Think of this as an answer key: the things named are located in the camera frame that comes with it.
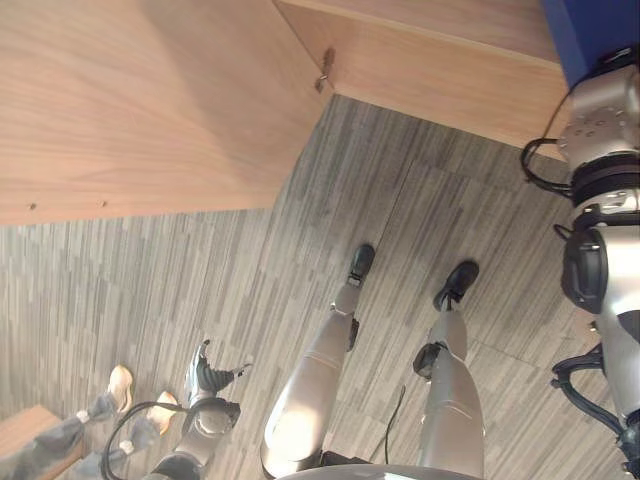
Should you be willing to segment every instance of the shoe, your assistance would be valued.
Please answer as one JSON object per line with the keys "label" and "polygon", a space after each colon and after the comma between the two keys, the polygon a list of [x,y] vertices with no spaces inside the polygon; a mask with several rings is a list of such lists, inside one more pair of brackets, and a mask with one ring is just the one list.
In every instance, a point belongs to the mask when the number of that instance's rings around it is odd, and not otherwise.
{"label": "shoe", "polygon": [[117,413],[124,413],[131,408],[133,403],[133,395],[131,395],[131,388],[133,386],[133,375],[128,368],[123,365],[116,365],[111,370],[111,376],[109,377],[109,386],[107,392],[113,395],[113,398],[117,405]]}
{"label": "shoe", "polygon": [[[158,403],[171,403],[172,405],[178,405],[176,397],[167,391],[162,392],[156,401]],[[156,406],[151,407],[147,412],[147,419],[153,424],[153,427],[159,435],[164,435],[169,429],[171,417],[175,414],[176,412],[174,410],[167,410],[166,408]]]}
{"label": "shoe", "polygon": [[476,278],[478,278],[479,272],[480,267],[473,260],[465,260],[454,268],[453,272],[447,277],[447,281],[444,287],[442,287],[442,290],[440,290],[433,299],[435,309],[441,311],[442,305],[445,300],[447,300],[447,310],[451,310],[450,300],[456,303],[460,302],[469,287],[471,287]]}
{"label": "shoe", "polygon": [[368,243],[360,245],[353,254],[353,260],[351,261],[351,268],[349,270],[349,278],[362,283],[365,277],[371,270],[373,265],[373,259],[376,256],[376,251]]}

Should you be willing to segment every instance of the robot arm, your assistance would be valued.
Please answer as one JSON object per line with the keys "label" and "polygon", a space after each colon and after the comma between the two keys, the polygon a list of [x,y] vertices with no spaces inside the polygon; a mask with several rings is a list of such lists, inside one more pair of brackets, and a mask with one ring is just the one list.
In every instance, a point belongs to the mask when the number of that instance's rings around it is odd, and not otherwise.
{"label": "robot arm", "polygon": [[[566,238],[562,288],[595,315],[602,339],[587,355],[554,367],[553,385],[616,434],[625,470],[640,478],[640,75],[637,52],[616,52],[569,97],[571,119],[557,140],[571,170],[568,185],[542,188],[570,198],[574,222]],[[530,176],[528,163],[523,162]],[[572,371],[605,373],[616,415],[582,397]]]}
{"label": "robot arm", "polygon": [[182,427],[182,438],[146,480],[200,480],[207,465],[240,416],[240,405],[219,398],[218,392],[249,367],[213,370],[207,361],[204,341],[194,352],[185,381],[189,412]]}

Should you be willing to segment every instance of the wooden cabinet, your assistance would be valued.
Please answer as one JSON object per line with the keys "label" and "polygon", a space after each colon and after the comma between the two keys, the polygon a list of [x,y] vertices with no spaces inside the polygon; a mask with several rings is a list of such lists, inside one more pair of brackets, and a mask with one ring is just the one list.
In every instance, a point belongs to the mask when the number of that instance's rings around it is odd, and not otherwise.
{"label": "wooden cabinet", "polygon": [[0,66],[19,224],[268,207],[334,88],[515,146],[566,89],[538,0],[5,0]]}
{"label": "wooden cabinet", "polygon": [[271,1],[0,3],[0,223],[268,207],[332,94]]}
{"label": "wooden cabinet", "polygon": [[335,50],[337,93],[502,143],[539,136],[567,89],[539,0],[278,5],[316,63]]}

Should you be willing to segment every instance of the silver robot leg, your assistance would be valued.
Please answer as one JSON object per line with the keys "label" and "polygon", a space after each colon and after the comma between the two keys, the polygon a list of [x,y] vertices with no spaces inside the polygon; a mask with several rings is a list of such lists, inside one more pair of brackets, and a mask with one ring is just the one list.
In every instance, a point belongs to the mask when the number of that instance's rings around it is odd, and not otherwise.
{"label": "silver robot leg", "polygon": [[271,412],[260,455],[265,473],[272,477],[318,465],[359,295],[359,285],[342,286]]}
{"label": "silver robot leg", "polygon": [[466,355],[462,315],[443,311],[414,362],[414,370],[431,381],[418,465],[483,478],[482,410]]}

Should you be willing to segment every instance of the gray striped carpet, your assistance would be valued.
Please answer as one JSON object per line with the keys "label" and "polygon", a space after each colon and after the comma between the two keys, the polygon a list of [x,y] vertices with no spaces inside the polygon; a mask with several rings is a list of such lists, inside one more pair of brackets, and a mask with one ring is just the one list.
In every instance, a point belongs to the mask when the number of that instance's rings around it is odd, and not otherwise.
{"label": "gray striped carpet", "polygon": [[[566,174],[556,161],[538,168]],[[551,225],[568,222],[570,204],[522,179],[514,148],[335,97],[272,210],[2,227],[0,417],[36,403],[72,414],[116,363],[134,372],[136,400],[181,396],[192,349],[210,337],[216,365],[255,367],[225,392],[243,413],[209,478],[259,479],[269,409],[369,241],[378,256],[327,448],[382,461],[376,446],[406,384],[390,457],[414,461],[427,387],[411,361],[436,318],[433,294],[473,257],[481,274],[461,308],[487,478],[622,478],[609,432],[548,385],[553,363],[584,351],[574,324],[589,319],[559,286]],[[611,408],[598,374],[576,379]],[[90,446],[111,428],[93,428]],[[178,431],[176,421],[128,474]]]}

